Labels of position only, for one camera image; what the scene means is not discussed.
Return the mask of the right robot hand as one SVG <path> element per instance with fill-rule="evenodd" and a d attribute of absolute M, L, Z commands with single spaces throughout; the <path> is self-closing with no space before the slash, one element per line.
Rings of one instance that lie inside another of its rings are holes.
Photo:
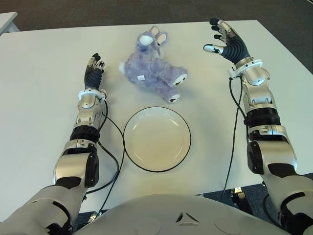
<path fill-rule="evenodd" d="M 211 18 L 209 23 L 211 29 L 218 33 L 214 35 L 214 39 L 222 41 L 225 45 L 205 44 L 204 51 L 218 54 L 233 64 L 250 57 L 244 41 L 228 23 L 218 18 Z"/>

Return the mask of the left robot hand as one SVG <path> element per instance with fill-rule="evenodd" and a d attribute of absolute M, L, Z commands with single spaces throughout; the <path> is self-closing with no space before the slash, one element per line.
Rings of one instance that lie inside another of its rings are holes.
<path fill-rule="evenodd" d="M 104 73 L 105 62 L 101 61 L 101 56 L 98 53 L 95 53 L 88 61 L 85 75 L 84 75 L 84 84 L 85 88 L 99 89 L 102 74 Z"/>

